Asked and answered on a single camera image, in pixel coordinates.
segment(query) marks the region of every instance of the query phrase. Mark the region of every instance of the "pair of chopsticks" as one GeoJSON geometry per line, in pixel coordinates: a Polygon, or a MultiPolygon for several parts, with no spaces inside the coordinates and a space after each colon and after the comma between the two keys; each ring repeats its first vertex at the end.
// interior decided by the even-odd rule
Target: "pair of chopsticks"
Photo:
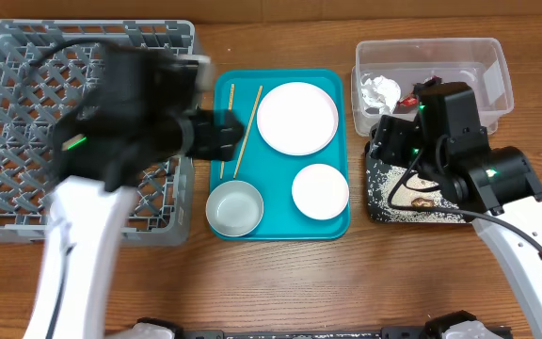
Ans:
{"type": "MultiPolygon", "coordinates": [[[[233,106],[234,90],[235,90],[235,84],[231,84],[229,109],[231,109],[231,107],[233,106]]],[[[244,141],[242,142],[242,149],[240,150],[240,156],[238,156],[237,158],[237,165],[235,166],[233,179],[235,179],[235,177],[237,176],[237,171],[240,169],[240,164],[242,163],[242,156],[244,155],[244,149],[246,148],[246,143],[248,142],[248,137],[250,136],[250,128],[252,127],[252,122],[254,121],[254,115],[256,114],[256,109],[259,106],[259,101],[261,100],[261,93],[263,93],[263,85],[259,86],[259,93],[256,95],[256,101],[254,102],[254,107],[252,107],[252,113],[250,114],[250,121],[248,122],[248,128],[246,129],[246,134],[244,135],[244,141]]],[[[221,163],[221,179],[223,179],[224,171],[225,171],[225,161],[221,163]]]]}

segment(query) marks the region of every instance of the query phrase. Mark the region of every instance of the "wooden table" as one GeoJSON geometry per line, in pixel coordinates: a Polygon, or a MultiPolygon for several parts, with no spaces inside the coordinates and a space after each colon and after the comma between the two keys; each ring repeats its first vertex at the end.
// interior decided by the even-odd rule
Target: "wooden table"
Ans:
{"type": "MultiPolygon", "coordinates": [[[[344,83],[352,224],[332,242],[227,242],[206,226],[209,165],[197,162],[192,232],[179,248],[122,248],[106,327],[141,316],[188,329],[378,329],[421,325],[465,309],[487,325],[530,330],[496,260],[471,227],[373,223],[364,208],[363,145],[353,127],[350,71],[362,40],[494,37],[516,98],[491,145],[515,145],[542,180],[542,17],[197,25],[220,73],[315,68],[344,83]]],[[[212,107],[213,93],[204,98],[212,107]]],[[[0,337],[20,337],[30,317],[42,246],[0,244],[0,337]]]]}

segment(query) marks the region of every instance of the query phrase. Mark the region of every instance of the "gray plastic crate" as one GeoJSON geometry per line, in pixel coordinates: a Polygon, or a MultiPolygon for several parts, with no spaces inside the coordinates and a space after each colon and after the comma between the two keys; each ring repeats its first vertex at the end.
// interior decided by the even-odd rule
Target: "gray plastic crate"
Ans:
{"type": "MultiPolygon", "coordinates": [[[[98,83],[101,46],[59,52],[38,71],[27,97],[20,84],[28,63],[57,43],[110,39],[123,45],[201,54],[188,21],[0,20],[0,242],[41,240],[45,232],[46,167],[52,125],[98,83]]],[[[139,202],[122,229],[125,243],[174,246],[189,234],[192,161],[173,157],[144,170],[139,202]]]]}

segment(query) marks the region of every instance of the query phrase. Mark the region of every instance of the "blue tray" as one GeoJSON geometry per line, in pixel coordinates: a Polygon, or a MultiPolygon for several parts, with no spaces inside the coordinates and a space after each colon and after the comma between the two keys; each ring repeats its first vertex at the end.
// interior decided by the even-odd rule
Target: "blue tray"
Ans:
{"type": "MultiPolygon", "coordinates": [[[[338,75],[328,70],[269,70],[232,71],[224,73],[215,85],[215,109],[227,109],[231,84],[235,84],[233,111],[237,119],[248,125],[259,86],[263,94],[289,83],[306,82],[323,89],[338,107],[338,131],[327,146],[314,154],[290,156],[271,148],[264,142],[256,124],[252,123],[250,136],[236,180],[255,186],[263,196],[264,213],[259,226],[250,234],[228,240],[329,240],[343,235],[350,226],[350,203],[342,213],[330,220],[314,220],[303,215],[292,199],[292,182],[298,172],[311,164],[328,164],[339,170],[348,182],[348,151],[346,147],[346,121],[344,120],[343,85],[338,75]]],[[[210,191],[233,178],[236,160],[225,164],[223,180],[219,178],[221,163],[211,163],[210,191]]]]}

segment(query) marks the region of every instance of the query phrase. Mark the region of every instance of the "crumpled white paper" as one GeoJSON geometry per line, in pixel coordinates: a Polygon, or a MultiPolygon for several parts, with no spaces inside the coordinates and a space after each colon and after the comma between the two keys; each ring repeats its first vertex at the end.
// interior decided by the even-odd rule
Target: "crumpled white paper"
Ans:
{"type": "Polygon", "coordinates": [[[396,81],[380,75],[373,80],[368,78],[361,84],[363,101],[369,107],[377,108],[379,114],[392,114],[401,99],[401,88],[396,81]]]}

